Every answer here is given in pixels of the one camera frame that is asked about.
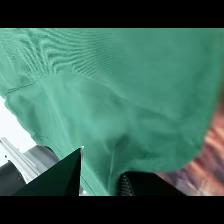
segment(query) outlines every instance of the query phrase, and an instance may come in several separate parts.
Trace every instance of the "green fabric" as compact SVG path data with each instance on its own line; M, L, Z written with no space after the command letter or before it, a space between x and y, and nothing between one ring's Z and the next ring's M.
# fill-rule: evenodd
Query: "green fabric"
M0 94L61 159L85 146L81 184L114 195L125 171L174 171L198 155L222 42L222 29L1 29Z

